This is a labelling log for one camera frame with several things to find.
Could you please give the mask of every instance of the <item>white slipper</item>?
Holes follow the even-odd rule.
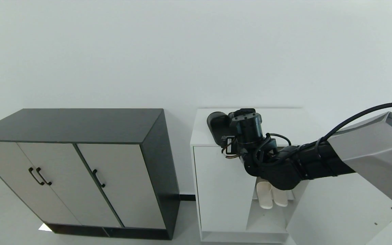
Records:
[[[257,177],[258,202],[260,203],[260,207],[264,209],[273,208],[271,189],[272,185],[269,181]]]
[[[272,186],[273,201],[281,207],[288,205],[287,192]]]

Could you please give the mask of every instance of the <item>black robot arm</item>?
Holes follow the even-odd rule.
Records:
[[[280,190],[291,190],[302,180],[355,172],[341,161],[327,141],[306,149],[301,149],[302,146],[279,149],[272,135],[264,137],[261,122],[255,109],[241,109],[229,115],[215,112],[207,119],[222,152],[230,146],[228,154],[240,156],[248,174],[266,179]]]

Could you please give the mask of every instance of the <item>gray floor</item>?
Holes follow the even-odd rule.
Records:
[[[0,180],[0,245],[173,245],[226,243],[201,243],[199,238],[196,203],[181,202],[175,235],[172,241],[94,238],[54,234],[39,231],[42,222]]]

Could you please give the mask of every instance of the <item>cabinet handle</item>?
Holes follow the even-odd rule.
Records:
[[[100,182],[99,182],[99,179],[98,179],[98,177],[96,176],[96,173],[97,173],[98,171],[96,170],[96,169],[94,169],[93,170],[93,176],[95,177],[95,179],[96,179],[96,181],[99,183],[99,185],[102,187],[102,188],[104,188],[105,187],[105,184],[101,184]]]
[[[37,173],[39,174],[39,176],[40,176],[40,178],[42,178],[42,180],[43,181],[45,181],[45,183],[47,184],[47,185],[52,185],[52,182],[46,182],[46,180],[45,180],[45,178],[43,178],[43,176],[40,174],[40,170],[42,170],[40,167],[38,167],[38,168],[36,168],[36,171],[37,171]]]
[[[34,170],[34,169],[31,167],[31,168],[28,169],[28,172],[30,172],[31,176],[34,178],[34,180],[37,181],[37,183],[39,183],[39,185],[44,185],[45,183],[39,182],[39,180],[36,179],[36,177],[35,177],[34,174],[33,174],[33,170]]]

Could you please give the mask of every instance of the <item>wall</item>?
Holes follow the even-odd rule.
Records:
[[[329,130],[390,101],[392,1],[0,1],[0,118],[164,108],[183,194],[197,108],[304,107]]]

